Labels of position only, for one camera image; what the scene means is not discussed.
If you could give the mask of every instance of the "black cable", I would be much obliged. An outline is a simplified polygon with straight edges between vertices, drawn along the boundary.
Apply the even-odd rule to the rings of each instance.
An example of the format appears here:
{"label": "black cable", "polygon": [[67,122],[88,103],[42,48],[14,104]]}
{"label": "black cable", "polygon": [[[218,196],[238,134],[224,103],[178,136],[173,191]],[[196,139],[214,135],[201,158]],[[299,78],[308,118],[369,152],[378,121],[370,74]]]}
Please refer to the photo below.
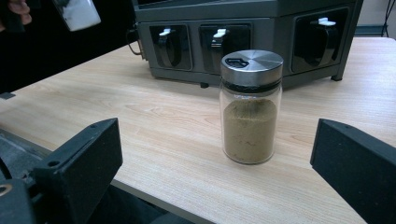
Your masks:
{"label": "black cable", "polygon": [[12,179],[12,175],[9,172],[6,164],[1,159],[1,157],[0,157],[0,170],[1,170],[1,173],[3,173],[3,176],[4,176],[5,179]]}
{"label": "black cable", "polygon": [[136,51],[134,51],[134,50],[132,49],[132,47],[131,47],[131,43],[129,42],[128,34],[131,34],[131,33],[134,33],[134,32],[135,32],[135,30],[127,30],[127,31],[126,31],[126,33],[125,33],[126,43],[128,44],[129,49],[131,50],[131,52],[132,52],[134,55],[142,55],[142,52],[136,52]]}
{"label": "black cable", "polygon": [[385,32],[387,34],[387,37],[389,37],[388,18],[390,16],[390,12],[393,10],[395,2],[396,2],[396,0],[393,0],[393,2],[391,0],[388,1],[387,11],[385,13],[385,21],[384,21],[384,25],[382,26],[381,36],[384,36],[384,32]]}

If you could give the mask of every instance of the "metallic lid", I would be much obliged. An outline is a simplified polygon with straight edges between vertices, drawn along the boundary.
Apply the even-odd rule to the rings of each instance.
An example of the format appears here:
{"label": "metallic lid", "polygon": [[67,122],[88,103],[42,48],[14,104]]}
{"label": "metallic lid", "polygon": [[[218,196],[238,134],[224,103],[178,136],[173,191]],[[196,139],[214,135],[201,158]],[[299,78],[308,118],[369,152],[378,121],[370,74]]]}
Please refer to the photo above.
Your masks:
{"label": "metallic lid", "polygon": [[238,86],[268,86],[280,82],[282,65],[282,57],[271,51],[241,50],[221,59],[221,78]]}

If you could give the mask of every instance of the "ground spice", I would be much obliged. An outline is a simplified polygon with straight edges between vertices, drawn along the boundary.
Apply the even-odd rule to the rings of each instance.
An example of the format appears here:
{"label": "ground spice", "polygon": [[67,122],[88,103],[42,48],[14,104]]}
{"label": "ground spice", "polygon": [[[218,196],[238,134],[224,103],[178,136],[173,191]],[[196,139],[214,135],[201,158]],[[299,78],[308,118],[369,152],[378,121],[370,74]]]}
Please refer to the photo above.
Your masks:
{"label": "ground spice", "polygon": [[266,99],[237,100],[223,113],[224,151],[242,163],[267,161],[273,154],[276,105]]}

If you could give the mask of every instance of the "wooden table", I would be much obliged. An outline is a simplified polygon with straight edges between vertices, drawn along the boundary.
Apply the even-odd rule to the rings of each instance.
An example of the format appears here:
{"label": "wooden table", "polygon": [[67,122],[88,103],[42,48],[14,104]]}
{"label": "wooden table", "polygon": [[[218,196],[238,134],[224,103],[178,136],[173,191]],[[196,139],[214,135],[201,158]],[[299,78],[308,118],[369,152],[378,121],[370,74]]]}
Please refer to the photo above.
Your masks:
{"label": "wooden table", "polygon": [[276,154],[242,165],[221,149],[219,90],[155,79],[127,47],[0,100],[0,129],[54,150],[119,118],[124,163],[113,185],[195,222],[362,223],[312,169],[319,118],[396,146],[396,42],[355,38],[344,80],[285,90]]}

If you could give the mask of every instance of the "glass jar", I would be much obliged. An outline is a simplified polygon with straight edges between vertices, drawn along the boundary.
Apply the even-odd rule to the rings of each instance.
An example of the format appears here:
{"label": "glass jar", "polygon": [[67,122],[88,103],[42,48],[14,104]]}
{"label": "glass jar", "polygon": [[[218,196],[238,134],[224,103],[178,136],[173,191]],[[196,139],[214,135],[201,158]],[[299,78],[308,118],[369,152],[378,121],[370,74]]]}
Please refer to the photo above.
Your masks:
{"label": "glass jar", "polygon": [[282,94],[283,59],[265,50],[242,50],[221,60],[223,150],[234,161],[265,162],[274,153]]}

